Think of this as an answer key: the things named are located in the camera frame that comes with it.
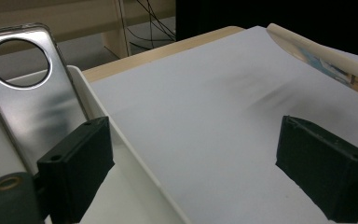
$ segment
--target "white paper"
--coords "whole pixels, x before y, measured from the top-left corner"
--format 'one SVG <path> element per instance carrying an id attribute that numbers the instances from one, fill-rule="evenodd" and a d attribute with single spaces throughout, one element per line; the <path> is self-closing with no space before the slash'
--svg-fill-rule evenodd
<path id="1" fill-rule="evenodd" d="M 193 223 L 333 223 L 275 165 L 282 116 L 358 146 L 358 92 L 287 54 L 264 28 L 91 86 Z"/>

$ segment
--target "circular lens opening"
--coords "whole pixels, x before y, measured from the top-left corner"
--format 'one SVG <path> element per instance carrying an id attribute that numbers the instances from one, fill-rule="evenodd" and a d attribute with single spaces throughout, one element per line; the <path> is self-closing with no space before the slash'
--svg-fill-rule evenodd
<path id="1" fill-rule="evenodd" d="M 17 87 L 32 87 L 48 75 L 48 59 L 37 45 L 11 39 L 0 43 L 0 79 Z"/>

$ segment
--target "black clamp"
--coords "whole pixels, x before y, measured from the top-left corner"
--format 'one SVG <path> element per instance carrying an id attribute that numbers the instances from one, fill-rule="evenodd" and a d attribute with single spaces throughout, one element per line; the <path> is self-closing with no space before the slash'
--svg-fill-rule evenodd
<path id="1" fill-rule="evenodd" d="M 312 122 L 283 116 L 276 165 L 329 220 L 358 222 L 358 147 Z"/>
<path id="2" fill-rule="evenodd" d="M 81 124 L 37 161 L 0 177 L 0 224 L 78 223 L 115 165 L 108 117 Z"/>

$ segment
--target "white tray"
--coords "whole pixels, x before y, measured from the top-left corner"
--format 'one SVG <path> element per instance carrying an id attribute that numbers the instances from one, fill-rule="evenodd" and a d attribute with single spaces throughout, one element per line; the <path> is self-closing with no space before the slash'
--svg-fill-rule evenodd
<path id="1" fill-rule="evenodd" d="M 89 117 L 108 116 L 81 71 L 70 65 L 68 69 Z M 44 73 L 24 78 L 32 79 L 40 74 Z M 102 183 L 81 223 L 190 223 L 111 118 L 110 124 L 116 165 Z M 0 125 L 0 176 L 19 171 L 24 172 L 25 168 Z"/>

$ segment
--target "phone case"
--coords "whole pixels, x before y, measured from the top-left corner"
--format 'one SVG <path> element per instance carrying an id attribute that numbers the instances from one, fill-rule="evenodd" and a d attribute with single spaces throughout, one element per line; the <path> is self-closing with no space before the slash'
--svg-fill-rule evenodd
<path id="1" fill-rule="evenodd" d="M 46 75 L 36 83 L 19 85 L 34 79 L 32 74 L 15 82 L 0 78 L 0 120 L 25 167 L 35 174 L 36 161 L 88 119 L 48 27 L 29 23 L 0 29 L 0 44 L 10 40 L 36 45 L 48 60 Z"/>

